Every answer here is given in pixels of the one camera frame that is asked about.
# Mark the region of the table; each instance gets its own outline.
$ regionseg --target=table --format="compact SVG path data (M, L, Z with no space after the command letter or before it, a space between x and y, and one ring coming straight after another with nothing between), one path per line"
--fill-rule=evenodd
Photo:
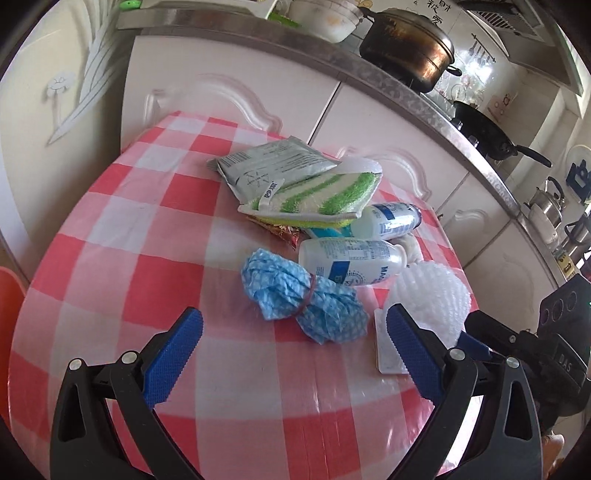
M433 407L408 375L378 372L373 324L365 338L321 346L294 319L264 321L243 292L239 271L257 248L296 255L236 211L206 160L277 138L177 112L74 208L27 293L9 368L12 432L46 476L69 361L103 364L139 351L188 305L202 311L204 335L156 412L207 480L381 480L405 455ZM373 198L398 199L423 211L416 234L425 259L454 268L467 285L428 205L387 179ZM370 314L388 285L358 287ZM147 469L111 409L130 460Z

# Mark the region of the white plastic bottle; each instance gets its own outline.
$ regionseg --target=white plastic bottle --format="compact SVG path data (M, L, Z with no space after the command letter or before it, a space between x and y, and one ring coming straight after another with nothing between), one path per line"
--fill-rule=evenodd
M411 232L422 219L421 211L410 203L378 203L365 207L350 228L355 238L390 240Z
M407 255L401 245L383 240L314 238L301 243L298 262L335 283L370 285L398 275L407 265Z

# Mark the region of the packaged wipes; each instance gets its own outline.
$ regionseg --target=packaged wipes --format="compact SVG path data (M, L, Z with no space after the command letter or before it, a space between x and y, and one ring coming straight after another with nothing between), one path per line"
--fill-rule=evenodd
M382 179L381 166L365 158L348 158L336 168L285 185L272 181L265 192L238 211L274 225L339 228L361 215Z
M339 164L296 137L226 155L216 162L218 172L241 204L261 197L274 180L288 186Z

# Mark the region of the blue cleaning cloth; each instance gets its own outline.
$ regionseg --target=blue cleaning cloth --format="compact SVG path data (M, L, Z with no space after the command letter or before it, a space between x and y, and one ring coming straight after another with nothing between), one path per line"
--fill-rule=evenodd
M262 248L242 267L246 295L259 304L265 320L296 313L310 289L310 280L303 267ZM367 335L369 316L353 288L316 277L310 302L296 320L319 344L327 340L342 343Z

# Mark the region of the white mesh scrubber ball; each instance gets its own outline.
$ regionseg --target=white mesh scrubber ball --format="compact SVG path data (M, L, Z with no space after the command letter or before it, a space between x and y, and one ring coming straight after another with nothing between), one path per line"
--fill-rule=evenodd
M470 292L451 268L432 261L419 262L405 268L396 278L376 323L385 322L388 309L396 303L404 306L419 327L432 330L446 348L451 348L456 346L470 313ZM389 364L397 364L399 373L407 373L395 348L388 355L398 357L395 362L391 358Z

